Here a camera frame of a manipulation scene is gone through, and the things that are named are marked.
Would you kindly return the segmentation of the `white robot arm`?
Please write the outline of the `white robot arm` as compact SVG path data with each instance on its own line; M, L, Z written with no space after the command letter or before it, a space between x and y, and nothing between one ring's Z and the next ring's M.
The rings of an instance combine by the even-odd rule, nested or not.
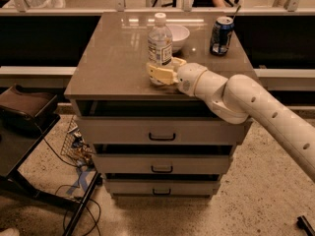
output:
M166 68L149 62L147 72L152 79L175 85L182 93L203 100L212 112L230 124L254 118L315 181L315 127L250 77L236 74L226 78L179 58L174 58Z

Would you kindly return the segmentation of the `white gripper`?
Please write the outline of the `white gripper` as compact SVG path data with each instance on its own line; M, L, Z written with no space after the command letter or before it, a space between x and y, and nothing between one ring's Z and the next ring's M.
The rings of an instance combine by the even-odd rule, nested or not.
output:
M146 68L154 84L170 86L178 82L178 90L191 97L200 96L198 83L202 75L208 71L205 66L197 63L186 64L184 59L178 57L172 58L170 66L159 67L148 62Z

